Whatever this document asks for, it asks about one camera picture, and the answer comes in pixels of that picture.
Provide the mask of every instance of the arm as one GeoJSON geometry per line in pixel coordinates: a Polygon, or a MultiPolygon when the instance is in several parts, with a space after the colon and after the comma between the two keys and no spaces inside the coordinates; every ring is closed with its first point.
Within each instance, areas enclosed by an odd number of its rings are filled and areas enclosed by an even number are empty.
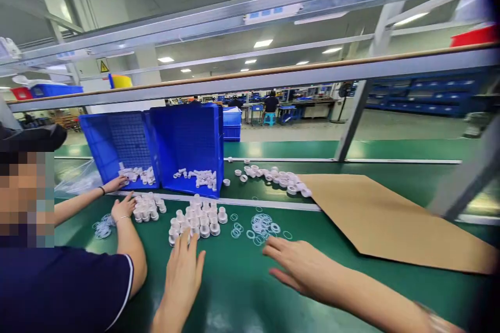
{"type": "MultiPolygon", "coordinates": [[[[109,181],[103,186],[106,193],[112,193],[125,185],[127,178],[120,176],[114,180],[109,181]]],[[[90,203],[103,195],[100,188],[95,188],[88,193],[75,196],[74,198],[65,200],[54,206],[54,226],[62,224],[67,219],[70,219],[90,203]]]]}
{"type": "Polygon", "coordinates": [[[129,298],[137,294],[147,275],[146,254],[141,239],[130,219],[130,215],[135,208],[135,199],[132,198],[132,194],[133,191],[122,202],[118,199],[115,200],[115,205],[111,210],[111,216],[116,222],[118,232],[118,249],[116,253],[130,256],[134,265],[134,277],[129,298]]]}
{"type": "Polygon", "coordinates": [[[205,251],[196,259],[198,234],[191,238],[189,230],[176,240],[167,264],[165,292],[156,311],[152,333],[180,333],[184,327],[202,283],[205,251]]]}
{"type": "MultiPolygon", "coordinates": [[[[269,237],[263,254],[285,271],[270,274],[302,295],[353,314],[387,333],[432,333],[430,320],[414,302],[367,275],[343,267],[307,242],[269,237]]],[[[460,328],[442,321],[451,333],[460,328]]]]}

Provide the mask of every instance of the blue stool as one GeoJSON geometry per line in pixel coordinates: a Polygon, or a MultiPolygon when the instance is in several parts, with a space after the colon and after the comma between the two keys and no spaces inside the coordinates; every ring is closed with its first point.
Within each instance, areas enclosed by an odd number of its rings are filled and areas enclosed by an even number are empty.
{"type": "Polygon", "coordinates": [[[268,124],[269,126],[273,126],[276,123],[276,119],[274,118],[274,116],[275,113],[265,113],[262,125],[268,124]]]}

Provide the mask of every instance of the warning sign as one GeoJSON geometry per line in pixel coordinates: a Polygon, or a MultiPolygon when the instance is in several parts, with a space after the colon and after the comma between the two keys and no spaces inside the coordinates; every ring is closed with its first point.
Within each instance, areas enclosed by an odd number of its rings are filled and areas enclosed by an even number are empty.
{"type": "Polygon", "coordinates": [[[109,73],[108,60],[105,58],[97,60],[97,68],[101,73],[109,73]]]}

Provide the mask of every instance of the yellow triangle sign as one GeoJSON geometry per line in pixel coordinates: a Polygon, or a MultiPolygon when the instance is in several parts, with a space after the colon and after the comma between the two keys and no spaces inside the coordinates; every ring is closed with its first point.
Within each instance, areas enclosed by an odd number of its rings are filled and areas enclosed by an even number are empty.
{"type": "Polygon", "coordinates": [[[104,60],[101,60],[101,73],[109,73],[109,69],[108,67],[106,66],[106,64],[104,63],[104,60]]]}

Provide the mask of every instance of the red container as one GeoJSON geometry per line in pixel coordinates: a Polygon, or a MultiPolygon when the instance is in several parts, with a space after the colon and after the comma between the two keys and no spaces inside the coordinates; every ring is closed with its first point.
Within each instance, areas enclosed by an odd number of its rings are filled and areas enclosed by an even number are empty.
{"type": "Polygon", "coordinates": [[[497,40],[496,25],[491,25],[482,29],[472,30],[460,35],[452,36],[452,44],[450,47],[490,43],[496,42],[497,40]]]}
{"type": "Polygon", "coordinates": [[[18,100],[33,99],[33,95],[31,95],[31,91],[27,87],[16,87],[10,90],[18,100]]]}

